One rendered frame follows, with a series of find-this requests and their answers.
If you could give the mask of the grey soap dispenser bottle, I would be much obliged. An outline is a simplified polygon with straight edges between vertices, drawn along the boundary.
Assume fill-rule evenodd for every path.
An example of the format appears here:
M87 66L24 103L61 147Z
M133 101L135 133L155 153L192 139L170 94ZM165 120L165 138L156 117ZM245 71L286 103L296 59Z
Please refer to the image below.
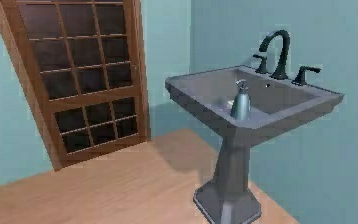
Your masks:
M230 115L236 120L245 120L250 112L250 98L248 84L244 79L236 81L238 93L235 96Z

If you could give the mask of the brown wooden glass-paned door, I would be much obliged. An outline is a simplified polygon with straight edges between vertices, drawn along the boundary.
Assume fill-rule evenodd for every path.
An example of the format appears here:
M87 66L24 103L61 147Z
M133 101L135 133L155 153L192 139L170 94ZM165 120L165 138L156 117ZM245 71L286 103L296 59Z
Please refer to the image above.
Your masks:
M150 139L141 0L0 0L0 34L54 169Z

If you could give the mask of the black curved faucet spout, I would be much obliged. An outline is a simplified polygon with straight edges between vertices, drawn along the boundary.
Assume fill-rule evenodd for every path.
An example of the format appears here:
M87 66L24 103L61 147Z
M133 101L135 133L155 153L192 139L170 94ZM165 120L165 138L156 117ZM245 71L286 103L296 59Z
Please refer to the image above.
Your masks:
M276 80L285 80L288 78L286 74L286 65L287 65L287 58L288 58L289 47L291 42L289 33L286 30L277 30L269 33L268 35L265 36L264 40L260 44L259 51L266 52L268 50L271 41L278 36L282 38L282 50L279 56L276 69L272 73L271 78Z

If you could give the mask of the grey pedestal sink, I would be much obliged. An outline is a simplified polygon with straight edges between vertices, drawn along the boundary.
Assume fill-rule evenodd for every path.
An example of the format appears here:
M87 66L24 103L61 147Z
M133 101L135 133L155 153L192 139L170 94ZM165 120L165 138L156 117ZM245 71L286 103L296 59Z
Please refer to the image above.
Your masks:
M249 88L245 120L230 115L240 79ZM223 138L213 178L193 197L210 224L257 220L261 204L248 188L250 149L332 112L344 97L311 84L276 80L245 65L169 77L165 86L175 103Z

